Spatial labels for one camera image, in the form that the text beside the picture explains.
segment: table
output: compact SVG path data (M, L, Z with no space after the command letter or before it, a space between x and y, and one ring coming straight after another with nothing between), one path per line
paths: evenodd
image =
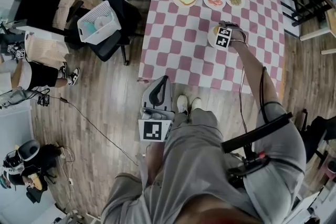
M281 91L284 65L284 27L280 0L245 0L242 9L208 8L196 0L190 8L173 0L151 0L142 47L139 77L228 91L239 91L243 65L233 48L220 51L207 41L209 29L220 20L238 23L246 32L250 51ZM251 93L247 80L242 92Z

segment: foot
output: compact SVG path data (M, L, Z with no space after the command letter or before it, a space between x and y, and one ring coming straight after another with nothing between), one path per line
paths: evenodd
M193 103L191 104L191 111L195 109L202 109L202 101L200 98L195 98Z
M177 99L177 108L179 113L186 113L188 115L188 98L185 95L180 95Z
M59 157L61 159L65 159L66 155L65 155L65 149L64 149L64 147L60 146L60 147L58 147L58 149L61 151L61 154L59 155Z
M70 86L75 85L75 83L76 83L76 81L77 81L77 79L78 79L78 77L79 77L79 74L80 74L80 69L79 69L79 68L76 68L76 69L74 70L74 72L73 72L70 76L68 76L68 84L69 84Z
M59 72L62 73L62 77L60 79L65 79L67 77L67 62L63 62L62 66L59 68Z

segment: wooden floor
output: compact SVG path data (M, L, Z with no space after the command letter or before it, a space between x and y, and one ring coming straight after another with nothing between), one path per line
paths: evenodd
M150 0L130 2L143 15L138 31L144 32ZM142 38L136 38L128 48L131 51L128 67L123 65L119 51L105 63L89 49L72 51L67 58L68 66L70 71L77 66L81 68L80 79L73 87L51 90L52 96L66 98L74 104L132 159L144 152L146 146L139 142L138 134L139 108L146 88L137 82L141 47ZM297 124L301 124L303 108L309 111L309 122L317 115L330 118L336 114L336 54L320 55L321 49L330 48L336 48L336 39L331 35L305 42L286 35L283 105L295 115ZM243 134L238 93L180 84L174 85L173 90L175 101L182 93L191 101L202 98L203 109L215 113L226 139ZM67 146L76 157L71 171L74 189L71 189L70 203L69 184L59 167L57 183L50 186L55 201L61 208L66 206L67 211L78 209L83 214L100 215L116 174L136 173L137 167L72 106L57 99L52 99L48 108L35 103L32 106L35 138L43 144L57 142ZM243 94L243 111L248 129L254 129L257 110L251 95ZM309 180L316 173L313 161L307 172ZM64 169L69 173L70 163Z

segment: plastic basket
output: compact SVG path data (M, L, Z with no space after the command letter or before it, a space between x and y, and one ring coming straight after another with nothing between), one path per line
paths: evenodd
M87 23L94 24L96 19L102 16L112 16L112 21L92 33L92 31L88 29ZM110 3L108 1L104 1L81 17L77 21L77 26L80 40L94 45L101 43L103 40L111 36L116 30L121 29L117 15L110 7Z

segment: device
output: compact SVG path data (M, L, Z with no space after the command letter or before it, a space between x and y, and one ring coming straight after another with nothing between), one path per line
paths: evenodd
M142 96L140 140L164 142L173 125L172 88L168 76L155 80Z
M26 57L26 51L25 51L25 49L21 48L17 44L8 45L7 52L9 52L10 54L12 54L12 59L15 59L15 58L16 59L23 59L23 58Z

